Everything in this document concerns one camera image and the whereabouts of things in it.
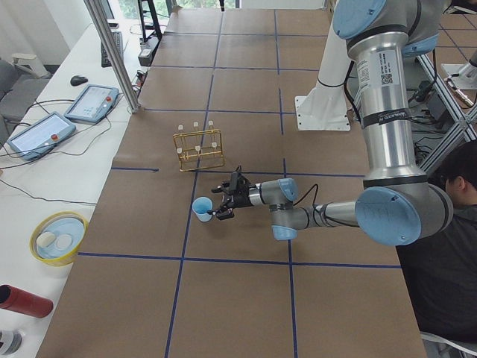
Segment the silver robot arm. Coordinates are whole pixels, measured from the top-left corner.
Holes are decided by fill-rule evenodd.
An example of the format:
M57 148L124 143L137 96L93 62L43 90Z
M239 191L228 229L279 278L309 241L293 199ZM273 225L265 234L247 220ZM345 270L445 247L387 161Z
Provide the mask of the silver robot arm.
M403 60L435 48L441 1L340 1L332 28L355 63L361 128L370 171L354 201L296 207L291 178L251 183L235 171L218 192L217 219L240 207L268 206L275 239L310 227L359 227L383 245L408 245L443 230L452 220L449 196L428 182L415 161Z

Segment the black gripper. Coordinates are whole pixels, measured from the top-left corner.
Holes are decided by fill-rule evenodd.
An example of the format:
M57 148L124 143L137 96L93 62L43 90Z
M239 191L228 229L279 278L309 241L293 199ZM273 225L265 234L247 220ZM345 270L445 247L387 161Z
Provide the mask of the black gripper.
M212 193L223 193L221 206L217 209L207 210L206 212L215 216L218 220L231 219L234 217L234 208L251 207L250 191L255 189L256 185L247 178L237 180L226 180L222 184L211 189Z

